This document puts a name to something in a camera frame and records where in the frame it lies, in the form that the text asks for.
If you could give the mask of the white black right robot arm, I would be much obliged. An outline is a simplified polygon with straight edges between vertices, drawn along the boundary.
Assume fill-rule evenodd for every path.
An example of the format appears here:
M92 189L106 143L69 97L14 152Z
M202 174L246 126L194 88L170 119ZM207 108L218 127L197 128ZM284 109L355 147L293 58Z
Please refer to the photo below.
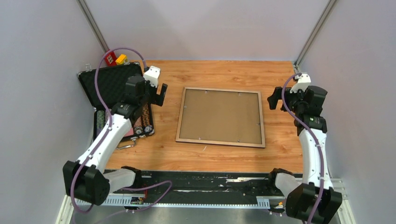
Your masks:
M326 119L321 116L327 91L318 86L305 90L276 87L268 103L294 118L297 135L303 150L304 171L302 182L285 169L274 168L269 174L267 190L273 195L282 193L286 198L286 214L305 224L328 224L342 204L342 194L335 191L327 168L325 143Z

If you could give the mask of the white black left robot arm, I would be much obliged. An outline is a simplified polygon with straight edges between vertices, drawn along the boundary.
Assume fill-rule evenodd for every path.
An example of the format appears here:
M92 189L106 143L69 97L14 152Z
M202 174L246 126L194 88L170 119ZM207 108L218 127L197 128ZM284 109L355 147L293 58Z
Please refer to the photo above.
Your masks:
M143 108L149 104L163 105L167 88L167 84L162 84L158 94L158 79L148 75L127 79L119 102L106 110L109 117L99 136L76 161L67 161L63 166L66 194L73 205L77 199L101 205L109 193L123 188L137 193L142 189L143 180L137 176L137 169L122 167L111 173L104 170L118 144L142 115Z

